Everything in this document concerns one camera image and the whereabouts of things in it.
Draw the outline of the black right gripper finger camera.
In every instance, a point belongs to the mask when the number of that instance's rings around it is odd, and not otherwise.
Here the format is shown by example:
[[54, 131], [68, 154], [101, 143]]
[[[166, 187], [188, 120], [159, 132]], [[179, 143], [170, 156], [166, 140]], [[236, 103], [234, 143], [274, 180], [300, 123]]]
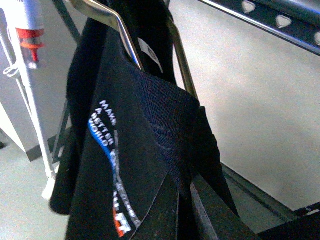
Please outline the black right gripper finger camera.
[[193, 213], [201, 240], [258, 240], [201, 175], [190, 185]]

